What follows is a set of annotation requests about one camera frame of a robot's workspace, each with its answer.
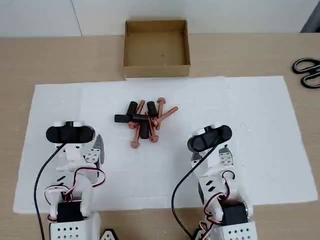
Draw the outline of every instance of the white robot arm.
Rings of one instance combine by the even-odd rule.
[[[44,190],[50,205],[50,239],[99,240],[101,219],[91,205],[94,188],[106,178],[100,169],[104,162],[102,137],[76,121],[55,122],[46,137],[56,148],[67,143],[58,154],[63,162],[56,168],[60,177]],[[110,230],[106,230],[108,239],[117,239]]]
[[[188,141],[195,167],[212,148],[232,136],[226,126],[207,126],[196,131]],[[195,240],[256,240],[256,225],[251,217],[253,206],[241,183],[240,173],[228,145],[218,151],[219,162],[209,167],[210,156],[194,170],[199,194],[204,204],[204,221],[194,234]]]

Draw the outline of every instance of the table surface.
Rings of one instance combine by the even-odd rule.
[[[320,91],[302,87],[301,76],[291,72],[291,65],[301,57],[319,57],[319,43],[317,33],[189,36],[190,77],[284,76],[318,188]],[[123,36],[0,39],[0,239],[41,238],[35,215],[13,213],[35,84],[124,80],[123,49]],[[260,240],[319,239],[319,201],[254,210]],[[178,209],[177,213],[191,232],[203,217],[200,209]],[[188,239],[171,209],[102,212],[101,218],[101,228],[114,228],[120,240]]]

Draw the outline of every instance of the scissor handle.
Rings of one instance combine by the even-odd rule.
[[[298,68],[300,63],[312,63],[313,65],[300,69]],[[301,58],[292,65],[292,71],[295,74],[312,73],[317,69],[320,69],[320,61],[310,57]]]
[[[301,84],[308,89],[319,89],[320,84],[309,84],[308,81],[311,79],[315,79],[320,77],[320,71],[316,71],[313,74],[310,74],[308,76],[305,76],[301,79]]]

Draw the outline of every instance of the copper bolt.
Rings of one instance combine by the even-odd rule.
[[[166,100],[164,97],[159,97],[157,103],[159,104],[159,108],[158,108],[158,118],[162,116],[162,110],[164,107],[164,104],[166,104]],[[155,129],[159,130],[160,129],[160,123],[158,124],[158,126],[155,127]]]
[[[149,117],[149,129],[150,129],[150,137],[149,137],[149,139],[150,139],[150,141],[152,143],[155,144],[156,142],[158,142],[159,136],[156,135],[156,132],[155,132],[154,126],[151,123],[150,117]]]
[[[140,136],[140,124],[138,124],[138,126],[136,127],[134,139],[131,142],[131,147],[133,149],[137,149],[140,146],[139,136]]]
[[[136,113],[137,113],[137,114],[140,114],[140,113],[141,113],[142,109],[144,108],[144,105],[145,105],[145,100],[141,100],[140,103],[139,103],[138,108],[136,109]],[[133,121],[130,121],[130,122],[128,123],[128,126],[129,126],[129,128],[131,128],[131,129],[135,129],[135,128],[137,128],[138,123],[133,122]]]
[[[178,109],[179,108],[177,106],[175,106],[175,107],[171,108],[169,111],[167,111],[165,114],[163,114],[161,117],[152,119],[151,121],[152,121],[153,125],[155,127],[158,126],[163,120],[165,120],[167,117],[169,117],[174,112],[178,111]]]

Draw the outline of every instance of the cardboard box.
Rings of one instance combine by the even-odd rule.
[[[127,21],[123,69],[126,78],[189,76],[187,21]]]

